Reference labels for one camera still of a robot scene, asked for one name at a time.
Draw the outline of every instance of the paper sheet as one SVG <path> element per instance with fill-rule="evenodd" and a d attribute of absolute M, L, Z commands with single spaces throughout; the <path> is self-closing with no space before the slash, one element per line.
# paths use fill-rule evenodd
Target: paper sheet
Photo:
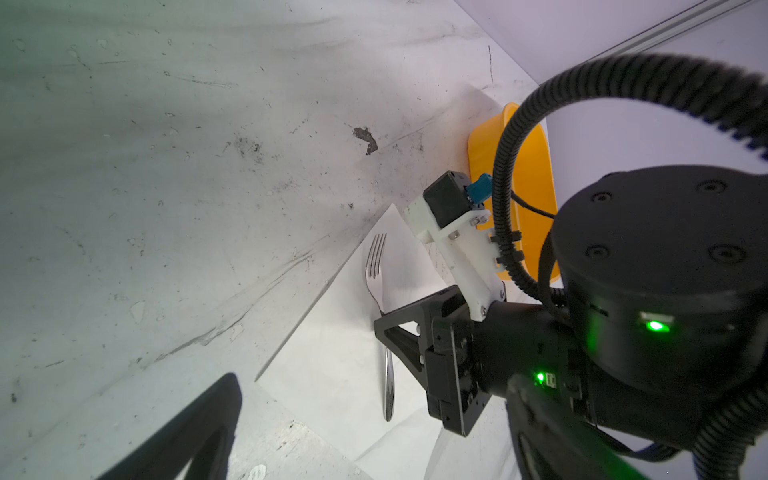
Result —
<path fill-rule="evenodd" d="M 396 465 L 387 465 L 392 462 L 410 464 L 396 469 L 398 478 L 424 478 L 442 426 L 425 411 L 409 418 L 425 408 L 425 393 L 397 357 L 393 357 L 392 421 L 385 421 L 383 415 L 383 348 L 373 334 L 379 309 L 368 293 L 363 272 L 376 233 L 387 233 L 382 258 L 385 311 L 446 287 L 424 246 L 395 206 L 390 206 L 278 352 L 259 384 L 343 455 L 355 461 L 366 457 L 361 468 L 373 478 L 392 478 Z M 407 419 L 410 422 L 401 427 Z M 395 428 L 408 433 L 395 432 L 382 440 Z M 377 449 L 388 452 L 387 458 L 380 458 Z M 416 458 L 419 465 L 411 460 Z"/>

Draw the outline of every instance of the dirty white surface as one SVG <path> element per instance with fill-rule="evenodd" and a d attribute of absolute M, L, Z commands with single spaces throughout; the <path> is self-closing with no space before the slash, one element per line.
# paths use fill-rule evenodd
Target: dirty white surface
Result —
<path fill-rule="evenodd" d="M 96 477 L 228 371 L 230 478 L 365 478 L 253 381 L 532 80 L 450 0 L 7 0 L 0 25 L 0 478 Z"/>

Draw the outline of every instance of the green led light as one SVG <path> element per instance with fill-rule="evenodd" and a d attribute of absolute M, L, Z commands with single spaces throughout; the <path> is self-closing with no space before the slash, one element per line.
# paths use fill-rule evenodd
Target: green led light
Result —
<path fill-rule="evenodd" d="M 662 322 L 648 322 L 645 324 L 646 328 L 648 328 L 651 332 L 669 332 L 670 327 L 668 325 L 664 325 Z"/>

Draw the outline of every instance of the black cable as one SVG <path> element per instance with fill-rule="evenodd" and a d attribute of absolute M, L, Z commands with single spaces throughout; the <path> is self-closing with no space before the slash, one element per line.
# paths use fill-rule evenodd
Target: black cable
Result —
<path fill-rule="evenodd" d="M 768 87 L 760 75 L 739 68 L 682 55 L 622 55 L 589 61 L 540 85 L 507 123 L 493 165 L 500 260 L 520 290 L 537 300 L 538 284 L 519 260 L 510 225 L 512 171 L 523 141 L 540 121 L 591 98 L 631 98 L 675 108 L 716 124 L 737 140 L 750 137 L 749 149 L 768 145 Z M 763 157 L 768 159 L 768 151 Z M 551 289 L 551 299 L 564 306 L 565 291 Z"/>
<path fill-rule="evenodd" d="M 728 396 L 704 416 L 692 450 L 699 480 L 737 480 L 746 449 L 768 430 L 768 380 Z"/>
<path fill-rule="evenodd" d="M 598 434 L 600 439 L 608 446 L 608 448 L 624 457 L 637 458 L 638 460 L 643 460 L 645 462 L 665 462 L 680 453 L 680 449 L 676 449 L 674 447 L 670 447 L 669 445 L 658 442 L 651 443 L 644 449 L 637 450 L 635 452 L 612 435 L 609 435 L 608 433 L 600 430 L 598 427 L 590 423 L 585 423 L 583 425 L 587 426 L 590 430 Z"/>
<path fill-rule="evenodd" d="M 517 205 L 520 205 L 521 207 L 525 208 L 526 210 L 530 210 L 530 211 L 531 211 L 531 212 L 533 212 L 534 214 L 539 214 L 539 215 L 542 215 L 543 217 L 547 217 L 547 218 L 554 218 L 554 215 L 553 215 L 553 214 L 550 214 L 549 212 L 545 212 L 545 211 L 543 211 L 543 210 L 539 210 L 538 208 L 536 208 L 536 207 L 534 207 L 534 206 L 530 205 L 528 202 L 526 202 L 525 200 L 523 200 L 522 198 L 520 198 L 520 197 L 519 197 L 519 196 L 518 196 L 518 195 L 515 193 L 515 191 L 514 191 L 514 190 L 510 190 L 510 191 L 509 191 L 509 194 L 510 194 L 510 196 L 512 197 L 512 200 L 514 200 L 514 201 L 515 201 L 515 203 L 516 203 Z"/>

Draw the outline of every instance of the metal fork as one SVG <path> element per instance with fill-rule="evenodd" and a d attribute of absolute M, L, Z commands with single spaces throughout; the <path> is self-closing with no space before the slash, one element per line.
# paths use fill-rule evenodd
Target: metal fork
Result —
<path fill-rule="evenodd" d="M 384 282 L 382 280 L 382 253 L 386 233 L 377 233 L 373 236 L 371 250 L 366 261 L 366 285 L 371 296 L 379 304 L 379 312 L 384 315 Z M 392 352 L 384 347 L 384 419 L 392 420 L 392 411 L 395 407 L 395 372 L 392 369 Z"/>

